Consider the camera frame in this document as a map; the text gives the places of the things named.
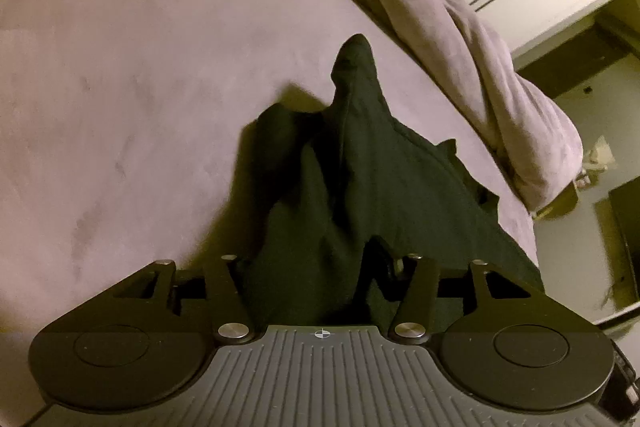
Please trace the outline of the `black large garment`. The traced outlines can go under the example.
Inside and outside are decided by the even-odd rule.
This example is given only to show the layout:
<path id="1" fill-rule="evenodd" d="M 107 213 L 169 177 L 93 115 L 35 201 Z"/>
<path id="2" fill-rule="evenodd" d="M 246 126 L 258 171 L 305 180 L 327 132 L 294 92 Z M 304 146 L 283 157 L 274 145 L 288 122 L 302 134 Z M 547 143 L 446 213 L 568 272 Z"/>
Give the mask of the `black large garment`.
<path id="1" fill-rule="evenodd" d="M 274 104 L 256 124 L 250 246 L 236 283 L 257 321 L 387 329 L 408 284 L 397 261 L 408 254 L 451 270 L 483 259 L 541 286 L 456 142 L 428 142 L 390 113 L 366 38 L 343 44 L 331 78 L 329 107 Z"/>

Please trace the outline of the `purple crumpled duvet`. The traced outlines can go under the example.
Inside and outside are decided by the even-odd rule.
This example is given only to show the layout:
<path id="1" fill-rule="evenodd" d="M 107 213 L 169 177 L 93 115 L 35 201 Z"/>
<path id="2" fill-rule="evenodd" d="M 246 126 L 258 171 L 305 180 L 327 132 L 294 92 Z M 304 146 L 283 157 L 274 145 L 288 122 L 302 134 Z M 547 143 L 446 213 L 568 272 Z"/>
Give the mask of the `purple crumpled duvet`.
<path id="1" fill-rule="evenodd" d="M 359 0 L 413 53 L 510 171 L 525 206 L 556 199 L 582 168 L 582 140 L 464 0 Z"/>

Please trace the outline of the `purple bed sheet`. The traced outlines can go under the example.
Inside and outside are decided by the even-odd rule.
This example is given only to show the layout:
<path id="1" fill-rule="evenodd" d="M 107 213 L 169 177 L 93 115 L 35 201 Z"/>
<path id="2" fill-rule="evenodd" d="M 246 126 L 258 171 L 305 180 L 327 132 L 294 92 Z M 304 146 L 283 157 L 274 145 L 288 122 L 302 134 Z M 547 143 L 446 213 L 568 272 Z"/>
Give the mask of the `purple bed sheet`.
<path id="1" fill-rule="evenodd" d="M 527 254 L 533 223 L 473 128 L 354 0 L 1 0 L 1 421 L 42 406 L 35 333 L 156 259 L 239 245 L 244 155 L 274 102 L 330 103 L 367 37 L 393 115 L 455 139 Z"/>

